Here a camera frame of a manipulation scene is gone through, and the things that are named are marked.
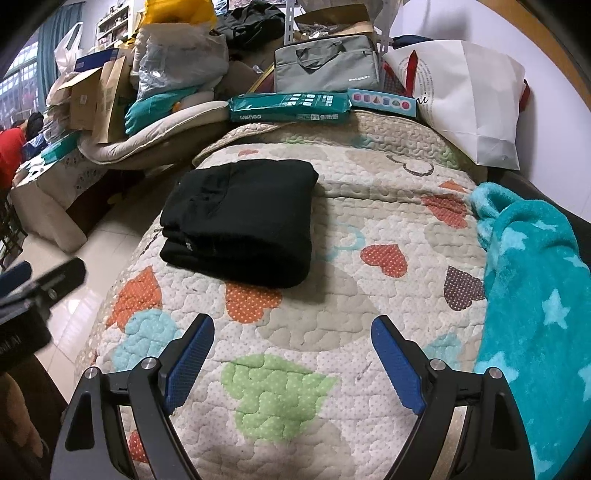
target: star pattern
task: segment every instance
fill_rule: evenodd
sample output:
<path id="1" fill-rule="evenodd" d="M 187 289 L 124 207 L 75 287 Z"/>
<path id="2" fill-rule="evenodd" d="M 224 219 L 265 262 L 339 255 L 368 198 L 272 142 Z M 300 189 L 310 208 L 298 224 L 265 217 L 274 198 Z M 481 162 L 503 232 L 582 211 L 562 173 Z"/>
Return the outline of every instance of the star pattern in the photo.
<path id="1" fill-rule="evenodd" d="M 517 250 L 525 250 L 525 244 L 523 240 L 527 238 L 527 235 L 523 232 L 513 230 L 511 227 L 507 227 L 501 237 L 501 249 L 499 253 L 502 255 L 510 248 Z"/>
<path id="2" fill-rule="evenodd" d="M 545 315 L 544 325 L 556 323 L 563 330 L 567 329 L 565 318 L 570 312 L 570 307 L 562 305 L 560 293 L 556 288 L 550 294 L 550 298 L 542 302 L 542 309 Z"/>
<path id="3" fill-rule="evenodd" d="M 552 230 L 553 232 L 555 232 L 556 227 L 558 227 L 558 225 L 548 225 L 547 223 L 544 223 L 542 220 L 538 220 L 536 223 L 534 223 L 534 226 L 536 226 L 540 230 Z"/>
<path id="4" fill-rule="evenodd" d="M 507 379 L 507 383 L 513 382 L 519 376 L 519 370 L 509 367 L 505 362 L 505 352 L 497 352 L 488 361 L 477 362 L 474 366 L 474 373 L 483 374 L 489 367 L 500 368 Z"/>
<path id="5" fill-rule="evenodd" d="M 579 376 L 585 382 L 585 391 L 583 392 L 583 401 L 591 398 L 591 364 L 579 370 Z"/>
<path id="6" fill-rule="evenodd" d="M 548 468 L 554 465 L 554 462 L 542 460 L 538 457 L 538 452 L 535 450 L 535 445 L 531 447 L 531 459 L 534 461 L 534 472 L 536 480 L 541 473 L 544 473 Z"/>
<path id="7" fill-rule="evenodd" d="M 589 267 L 585 263 L 583 263 L 583 261 L 579 258 L 578 255 L 572 255 L 571 257 L 564 257 L 564 259 L 567 262 L 571 262 L 575 267 L 589 269 Z"/>

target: tiled floor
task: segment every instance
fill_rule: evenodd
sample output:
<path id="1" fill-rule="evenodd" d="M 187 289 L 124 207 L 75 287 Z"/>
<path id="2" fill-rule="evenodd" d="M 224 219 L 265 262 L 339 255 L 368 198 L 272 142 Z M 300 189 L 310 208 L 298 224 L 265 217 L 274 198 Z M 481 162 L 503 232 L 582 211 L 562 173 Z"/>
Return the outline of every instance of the tiled floor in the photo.
<path id="1" fill-rule="evenodd" d="M 126 266 L 142 235 L 156 218 L 181 172 L 167 171 L 149 177 L 118 203 L 90 233 L 88 241 L 74 255 L 84 260 L 86 284 L 52 309 L 48 327 L 53 342 L 37 352 L 67 401 L 77 379 L 74 360 L 84 346 L 100 304 Z M 34 235 L 23 244 L 18 261 L 27 260 L 33 276 L 59 265 L 70 255 Z"/>

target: black folded clothing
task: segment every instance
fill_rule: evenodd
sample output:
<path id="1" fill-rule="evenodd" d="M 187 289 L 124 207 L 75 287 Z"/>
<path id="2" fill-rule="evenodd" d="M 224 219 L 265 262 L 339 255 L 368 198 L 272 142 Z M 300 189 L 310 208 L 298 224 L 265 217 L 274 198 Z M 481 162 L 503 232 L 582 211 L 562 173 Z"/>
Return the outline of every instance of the black folded clothing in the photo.
<path id="1" fill-rule="evenodd" d="M 301 160 L 242 160 L 193 170 L 160 217 L 160 257 L 212 277 L 269 288 L 310 271 L 311 194 L 318 174 Z"/>

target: quilted bedspread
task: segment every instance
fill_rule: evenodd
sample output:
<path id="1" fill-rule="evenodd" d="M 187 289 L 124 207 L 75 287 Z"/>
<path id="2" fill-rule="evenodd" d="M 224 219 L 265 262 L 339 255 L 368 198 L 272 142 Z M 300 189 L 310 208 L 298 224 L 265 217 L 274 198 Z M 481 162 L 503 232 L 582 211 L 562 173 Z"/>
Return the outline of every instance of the quilted bedspread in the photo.
<path id="1" fill-rule="evenodd" d="M 203 479 L 382 479 L 416 417 L 370 325 L 387 314 L 428 356 L 472 370 L 486 309 L 475 184 L 431 129 L 368 112 L 330 128 L 245 125 L 196 163 L 252 158 L 306 160 L 319 174 L 307 279 L 269 290 L 171 267 L 158 256 L 156 219 L 105 300 L 77 375 L 91 364 L 131 368 L 208 313 L 214 345 L 171 416 Z M 149 476 L 131 412 L 122 415 Z"/>

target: blue gripper pad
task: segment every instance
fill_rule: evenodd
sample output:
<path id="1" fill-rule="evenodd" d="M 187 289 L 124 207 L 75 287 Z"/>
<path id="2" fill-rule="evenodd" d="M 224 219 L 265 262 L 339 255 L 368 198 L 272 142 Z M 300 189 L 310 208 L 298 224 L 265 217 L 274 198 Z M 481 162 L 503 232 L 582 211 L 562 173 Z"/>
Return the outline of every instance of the blue gripper pad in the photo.
<path id="1" fill-rule="evenodd" d="M 371 325 L 371 341 L 402 405 L 415 415 L 423 413 L 421 379 L 379 317 Z"/>
<path id="2" fill-rule="evenodd" d="M 213 335 L 213 320 L 207 316 L 168 375 L 164 396 L 166 415 L 172 414 L 175 408 L 182 406 L 187 400 L 213 345 Z"/>
<path id="3" fill-rule="evenodd" d="M 0 297 L 6 297 L 31 278 L 33 271 L 29 262 L 20 262 L 0 274 Z"/>

